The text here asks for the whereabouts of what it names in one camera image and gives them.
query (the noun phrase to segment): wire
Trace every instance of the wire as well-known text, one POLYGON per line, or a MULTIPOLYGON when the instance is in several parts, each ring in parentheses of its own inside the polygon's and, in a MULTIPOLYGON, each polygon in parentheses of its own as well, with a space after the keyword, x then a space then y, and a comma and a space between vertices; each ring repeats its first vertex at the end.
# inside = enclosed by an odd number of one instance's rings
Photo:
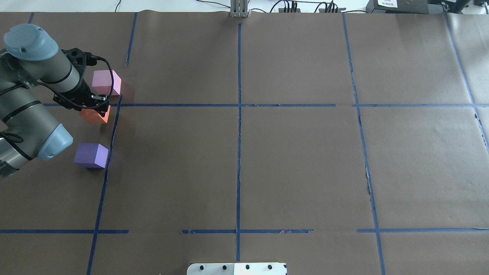
POLYGON ((100 60, 100 61, 105 62, 107 64, 107 67, 109 68, 109 72, 111 73, 111 80, 112 80, 111 92, 109 93, 109 95, 107 96, 107 98, 104 101, 102 101, 102 103, 100 103, 98 105, 95 105, 95 106, 92 106, 92 107, 78 105, 78 104, 74 103, 73 101, 69 100, 68 98, 66 98, 64 95, 62 95, 59 92, 57 92, 56 90, 54 90, 50 85, 48 85, 46 83, 42 83, 42 82, 38 82, 38 84, 41 85, 41 86, 44 86, 44 87, 46 87, 48 89, 50 89, 55 95, 59 96, 60 98, 62 98, 63 100, 65 100, 69 104, 73 105, 74 107, 78 107, 78 108, 81 108, 81 109, 97 109, 98 107, 106 104, 109 101, 109 99, 111 98, 111 96, 112 96, 112 91, 114 90, 114 74, 112 72, 111 65, 109 64, 109 62, 105 58, 100 57, 100 56, 96 56, 96 55, 92 55, 92 56, 95 57, 97 60, 100 60))
POLYGON ((264 13, 267 13, 266 11, 262 10, 262 9, 258 9, 258 8, 254 8, 254 9, 250 9, 250 10, 261 10, 263 11, 264 13))
POLYGON ((226 6, 224 4, 221 4, 221 3, 217 3, 217 2, 211 2, 211 1, 204 1, 204 0, 195 0, 197 2, 203 2, 203 3, 211 3, 211 4, 217 4, 217 5, 221 5, 223 7, 226 7, 226 8, 231 8, 230 6, 226 6))
POLYGON ((118 7, 119 7, 119 5, 121 4, 121 1, 122 1, 122 0, 119 0, 119 3, 117 3, 117 6, 115 6, 115 10, 114 10, 114 12, 116 12, 116 11, 117 11, 117 8, 118 8, 118 7))
POLYGON ((368 13, 364 10, 349 10, 349 11, 342 11, 341 13, 347 13, 347 12, 354 12, 354 11, 361 11, 361 12, 364 12, 364 13, 368 13))
POLYGON ((316 13, 316 11, 319 9, 319 6, 320 6, 320 5, 322 5, 322 4, 324 4, 324 5, 326 6, 325 8, 328 8, 328 3, 326 3, 326 2, 321 2, 321 3, 319 3, 319 4, 317 5, 316 9, 314 10, 314 13, 316 13))
POLYGON ((13 133, 0 132, 0 138, 4 138, 5 140, 15 142, 15 143, 24 142, 24 139, 21 136, 13 133))
POLYGON ((24 85, 22 85, 22 84, 18 84, 18 85, 15 85, 15 86, 13 86, 13 87, 10 87, 10 88, 8 88, 8 89, 6 89, 6 90, 1 91, 1 92, 0 92, 0 96, 4 95, 4 94, 6 94, 6 93, 8 93, 8 92, 10 92, 10 91, 13 91, 13 90, 15 90, 15 89, 22 88, 22 87, 24 87, 24 85))

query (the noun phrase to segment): purple cube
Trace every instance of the purple cube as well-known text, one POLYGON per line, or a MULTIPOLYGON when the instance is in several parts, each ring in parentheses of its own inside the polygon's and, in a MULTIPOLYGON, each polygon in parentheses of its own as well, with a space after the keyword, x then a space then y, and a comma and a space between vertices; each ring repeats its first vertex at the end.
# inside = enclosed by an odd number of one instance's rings
POLYGON ((75 163, 85 168, 105 168, 109 150, 98 143, 79 143, 75 163))

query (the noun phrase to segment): black device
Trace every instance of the black device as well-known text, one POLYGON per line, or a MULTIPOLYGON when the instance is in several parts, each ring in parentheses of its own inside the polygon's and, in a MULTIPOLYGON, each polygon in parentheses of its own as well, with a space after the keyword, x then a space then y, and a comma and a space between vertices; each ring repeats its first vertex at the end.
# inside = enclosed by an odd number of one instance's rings
POLYGON ((368 13, 428 14, 428 0, 369 0, 368 13))

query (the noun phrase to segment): blue tape line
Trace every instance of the blue tape line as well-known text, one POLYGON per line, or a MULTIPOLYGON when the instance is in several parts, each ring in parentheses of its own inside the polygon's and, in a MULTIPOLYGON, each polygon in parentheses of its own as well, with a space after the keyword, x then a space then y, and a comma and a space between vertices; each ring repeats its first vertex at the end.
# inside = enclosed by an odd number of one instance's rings
POLYGON ((121 107, 237 107, 238 104, 124 103, 121 107))
MULTIPOLYGON (((0 229, 0 234, 93 234, 84 229, 0 229)), ((99 234, 129 234, 129 230, 99 230, 99 234)))
MULTIPOLYGON (((314 229, 240 229, 240 234, 309 234, 314 229)), ((192 229, 182 230, 182 234, 235 234, 235 229, 192 229)))
POLYGON ((102 184, 102 192, 100 194, 100 202, 98 204, 97 219, 95 220, 95 230, 93 232, 93 240, 92 240, 92 247, 90 249, 90 258, 89 258, 89 265, 87 267, 87 275, 90 275, 90 273, 91 273, 93 255, 95 254, 95 246, 97 244, 98 227, 100 225, 100 216, 102 215, 102 207, 104 206, 105 190, 107 187, 107 179, 109 178, 109 166, 110 166, 111 160, 112 160, 112 152, 114 149, 115 131, 117 130, 117 124, 119 122, 119 113, 121 110, 121 108, 120 108, 121 101, 122 101, 122 95, 119 97, 119 102, 117 103, 117 113, 115 115, 114 129, 112 130, 112 138, 111 138, 111 146, 109 148, 109 155, 107 156, 107 165, 106 165, 107 168, 105 169, 104 183, 102 184))
POLYGON ((97 234, 129 234, 129 230, 99 230, 97 234))
POLYGON ((236 262, 241 261, 241 23, 238 25, 238 162, 236 188, 236 262))
POLYGON ((458 53, 457 47, 455 45, 455 40, 453 39, 452 35, 452 29, 450 27, 450 21, 448 20, 448 15, 445 13, 445 20, 446 20, 446 27, 448 28, 448 36, 450 37, 450 42, 452 44, 453 50, 455 51, 455 56, 457 57, 457 62, 460 67, 460 71, 462 72, 462 76, 464 79, 465 87, 467 88, 468 96, 470 98, 470 102, 472 103, 472 106, 474 108, 474 113, 477 116, 477 123, 479 124, 479 129, 481 130, 482 134, 482 139, 484 140, 484 143, 486 145, 486 150, 489 153, 489 143, 488 143, 488 138, 486 136, 486 132, 484 131, 484 127, 482 127, 482 122, 481 122, 481 117, 479 116, 479 112, 477 111, 477 107, 475 105, 474 97, 472 96, 472 90, 470 89, 470 86, 467 81, 467 75, 465 74, 464 67, 462 66, 462 61, 460 61, 460 55, 458 53))
POLYGON ((243 104, 243 107, 336 107, 336 104, 243 104))
MULTIPOLYGON (((477 228, 399 228, 379 229, 380 233, 424 233, 424 232, 489 232, 489 229, 477 228)), ((375 229, 357 229, 357 233, 375 233, 375 229)))
POLYGON ((126 64, 124 65, 124 68, 127 68, 127 65, 129 65, 129 59, 131 58, 131 50, 133 49, 134 30, 136 29, 136 20, 137 20, 137 12, 134 13, 133 29, 131 30, 131 38, 129 39, 129 47, 127 49, 127 58, 126 58, 126 64))
POLYGON ((360 107, 440 107, 440 108, 472 108, 470 104, 359 104, 360 107))
POLYGON ((382 253, 382 244, 380 241, 380 233, 378 230, 378 220, 377 220, 377 210, 375 208, 375 199, 374 199, 374 190, 372 188, 372 180, 370 177, 370 166, 368 162, 368 156, 367 156, 367 147, 365 146, 365 135, 363 133, 363 126, 362 126, 362 120, 361 120, 361 113, 360 113, 360 106, 359 106, 359 101, 358 101, 358 93, 356 90, 356 83, 355 83, 355 78, 353 76, 353 61, 352 61, 352 53, 350 50, 350 41, 348 39, 348 29, 346 26, 346 17, 345 14, 341 14, 343 17, 343 28, 345 30, 345 41, 346 41, 346 49, 348 52, 348 61, 350 63, 350 74, 352 77, 352 85, 353 85, 353 90, 355 92, 355 104, 356 104, 356 115, 358 116, 358 126, 360 128, 360 137, 362 141, 362 150, 363 150, 363 158, 365 160, 365 171, 367 173, 367 181, 368 181, 368 186, 370 189, 370 203, 372 206, 372 214, 374 217, 374 226, 375 226, 375 235, 377 238, 377 250, 378 250, 378 258, 380 261, 380 271, 382 275, 385 275, 385 266, 384 266, 384 255, 382 253))
POLYGON ((182 234, 236 234, 236 229, 193 229, 182 230, 182 234))
POLYGON ((243 234, 309 234, 314 232, 314 229, 242 229, 243 234))
POLYGON ((93 230, 76 230, 76 229, 0 229, 0 234, 93 234, 93 230))
POLYGON ((32 23, 32 19, 34 18, 34 13, 31 12, 31 16, 29 17, 29 21, 27 22, 28 24, 32 23))

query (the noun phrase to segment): electrical cable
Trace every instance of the electrical cable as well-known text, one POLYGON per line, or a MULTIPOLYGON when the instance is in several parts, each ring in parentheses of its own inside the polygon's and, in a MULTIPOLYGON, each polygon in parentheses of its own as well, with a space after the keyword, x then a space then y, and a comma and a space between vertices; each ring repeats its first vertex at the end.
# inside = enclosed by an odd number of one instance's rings
POLYGON ((8 92, 10 92, 10 91, 13 91, 13 90, 15 90, 15 89, 22 88, 22 87, 24 87, 24 85, 22 85, 22 84, 18 84, 18 85, 15 85, 15 86, 13 86, 13 87, 10 87, 10 88, 8 88, 8 89, 6 89, 6 90, 1 91, 1 92, 0 92, 0 96, 4 95, 4 94, 6 94, 6 93, 8 93, 8 92))
POLYGON ((341 13, 347 13, 347 12, 354 12, 354 11, 359 11, 359 12, 364 12, 364 13, 368 13, 364 10, 349 10, 349 11, 342 11, 341 13))
POLYGON ((117 6, 115 6, 115 10, 114 10, 114 12, 116 12, 116 11, 117 11, 117 8, 118 8, 118 7, 119 7, 119 5, 121 4, 121 1, 122 1, 122 0, 119 0, 119 3, 117 3, 117 6))
POLYGON ((263 11, 264 13, 267 13, 266 11, 262 10, 262 9, 259 9, 259 8, 254 8, 254 9, 250 9, 250 10, 261 10, 263 11))
MULTIPOLYGON (((273 11, 273 8, 275 8, 275 7, 278 5, 278 3, 282 2, 282 1, 289 1, 289 0, 279 0, 279 1, 277 1, 277 2, 276 2, 276 3, 275 3, 273 6, 272 6, 272 8, 270 9, 270 11, 269 11, 269 12, 272 12, 272 11, 273 11)), ((312 3, 312 4, 322 4, 322 3, 324 3, 324 2, 313 2, 313 1, 295 1, 295 0, 294 0, 293 2, 295 2, 296 4, 297 4, 297 3, 312 3)))
POLYGON ((211 1, 204 1, 204 0, 195 0, 197 2, 203 2, 203 3, 211 3, 211 4, 217 4, 217 5, 221 5, 223 7, 226 7, 226 8, 231 8, 230 6, 226 6, 224 4, 221 4, 221 3, 217 3, 217 2, 211 2, 211 1))
POLYGON ((21 136, 13 133, 0 132, 0 138, 4 138, 5 140, 15 142, 15 143, 24 142, 24 139, 21 136))
POLYGON ((41 86, 44 86, 44 87, 46 87, 48 89, 50 89, 55 95, 59 96, 60 98, 62 98, 63 100, 65 100, 69 104, 73 105, 74 107, 78 107, 78 108, 81 108, 81 109, 89 109, 89 110, 90 109, 97 109, 98 107, 106 104, 109 101, 109 99, 111 98, 111 96, 112 96, 112 91, 114 90, 114 74, 112 72, 111 65, 109 64, 109 62, 105 58, 100 57, 100 56, 96 56, 96 55, 92 55, 92 56, 95 57, 97 60, 100 60, 102 62, 105 62, 107 64, 107 67, 109 68, 109 72, 111 73, 111 80, 112 80, 111 92, 109 93, 109 95, 107 95, 107 98, 104 101, 102 101, 102 103, 100 103, 98 105, 95 105, 95 106, 92 106, 92 107, 78 105, 78 104, 74 103, 73 101, 69 100, 68 98, 66 98, 64 95, 62 95, 59 92, 57 92, 56 90, 54 90, 50 85, 48 85, 46 83, 42 83, 42 82, 38 82, 38 84, 41 85, 41 86))
POLYGON ((326 3, 326 2, 321 2, 321 3, 319 3, 319 4, 317 5, 316 9, 314 10, 314 13, 316 13, 316 11, 319 9, 319 6, 320 6, 320 5, 322 5, 322 4, 324 4, 324 5, 326 6, 326 8, 328 7, 328 3, 326 3))

